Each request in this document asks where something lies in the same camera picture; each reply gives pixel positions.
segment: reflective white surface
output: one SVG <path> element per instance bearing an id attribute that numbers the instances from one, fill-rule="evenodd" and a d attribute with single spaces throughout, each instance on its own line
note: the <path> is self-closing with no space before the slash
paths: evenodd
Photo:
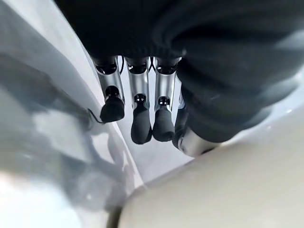
<path id="1" fill-rule="evenodd" d="M 109 226 L 143 182 L 117 124 L 78 118 L 104 104 L 82 46 L 51 0 L 0 0 L 0 17 L 0 227 Z"/>

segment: black cable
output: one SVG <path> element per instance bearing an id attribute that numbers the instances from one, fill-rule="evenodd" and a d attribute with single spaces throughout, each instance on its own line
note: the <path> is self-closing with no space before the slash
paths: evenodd
<path id="1" fill-rule="evenodd" d="M 155 66 L 154 66 L 154 64 L 153 64 L 153 57 L 150 57 L 150 67 L 149 67 L 149 72 L 150 72 L 150 70 L 153 68 L 153 70 L 154 70 L 154 72 L 156 72 L 156 69 L 155 69 Z"/>
<path id="2" fill-rule="evenodd" d="M 105 122 L 99 121 L 99 120 L 96 118 L 96 116 L 94 115 L 94 113 L 92 112 L 91 109 L 88 108 L 88 111 L 89 111 L 89 113 L 93 116 L 93 118 L 95 119 L 95 121 L 96 121 L 97 123 L 99 123 L 99 124 L 106 124 Z"/>
<path id="3" fill-rule="evenodd" d="M 124 57 L 123 56 L 121 56 L 122 57 L 122 68 L 120 69 L 120 72 L 119 72 L 119 74 L 122 74 L 122 72 L 123 72 L 123 70 L 124 70 Z"/>

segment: silver cylinder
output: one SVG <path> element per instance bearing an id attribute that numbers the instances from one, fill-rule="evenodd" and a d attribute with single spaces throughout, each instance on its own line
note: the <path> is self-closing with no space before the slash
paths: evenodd
<path id="1" fill-rule="evenodd" d="M 212 143 L 200 138 L 189 127 L 186 127 L 183 135 L 179 139 L 179 149 L 190 157 L 198 157 L 219 145 L 220 143 Z"/>
<path id="2" fill-rule="evenodd" d="M 124 101 L 124 89 L 123 89 L 122 80 L 120 78 L 117 59 L 116 59 L 115 63 L 116 63 L 117 68 L 116 68 L 115 72 L 112 73 L 112 74 L 108 74 L 108 75 L 103 74 L 97 68 L 96 68 L 96 71 L 97 71 L 97 75 L 98 75 L 98 78 L 99 78 L 101 89 L 102 89 L 103 94 L 104 94 L 104 98 L 105 98 L 104 100 L 106 101 L 108 99 L 107 94 L 105 94 L 105 90 L 107 89 L 107 87 L 115 86 L 119 91 L 119 98 L 124 103 L 125 102 Z"/>
<path id="3" fill-rule="evenodd" d="M 133 109 L 135 109 L 137 105 L 134 100 L 134 97 L 138 94 L 145 95 L 146 103 L 148 106 L 150 106 L 148 69 L 146 69 L 143 73 L 140 74 L 131 73 L 130 70 L 128 69 L 128 74 L 129 74 Z"/>
<path id="4" fill-rule="evenodd" d="M 160 97 L 167 97 L 170 99 L 169 109 L 172 111 L 174 87 L 175 87 L 176 71 L 173 74 L 165 75 L 156 70 L 156 83 L 155 83 L 155 106 L 154 110 L 160 109 Z"/>

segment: robotic hand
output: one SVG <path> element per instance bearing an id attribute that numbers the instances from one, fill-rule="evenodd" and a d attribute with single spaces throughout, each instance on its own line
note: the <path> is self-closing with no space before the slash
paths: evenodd
<path id="1" fill-rule="evenodd" d="M 124 116 L 115 56 L 126 57 L 137 144 L 153 133 L 197 156 L 262 122 L 298 85 L 294 75 L 304 63 L 301 0 L 56 3 L 96 64 L 106 97 L 105 122 Z M 147 57 L 157 58 L 153 131 Z M 109 66 L 101 71 L 104 62 Z M 175 74 L 183 102 L 173 135 Z"/>

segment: black rubber tip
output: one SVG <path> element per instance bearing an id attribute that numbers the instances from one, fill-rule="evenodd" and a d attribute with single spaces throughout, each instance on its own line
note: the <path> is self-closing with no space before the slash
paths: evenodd
<path id="1" fill-rule="evenodd" d="M 105 123 L 124 118 L 124 103 L 118 97 L 110 97 L 101 109 L 100 118 Z"/>
<path id="2" fill-rule="evenodd" d="M 160 142 L 168 142 L 174 137 L 171 112 L 165 106 L 162 106 L 160 110 L 155 113 L 153 137 Z"/>
<path id="3" fill-rule="evenodd" d="M 139 103 L 133 111 L 131 138 L 139 145 L 149 142 L 152 138 L 149 109 L 143 103 Z"/>

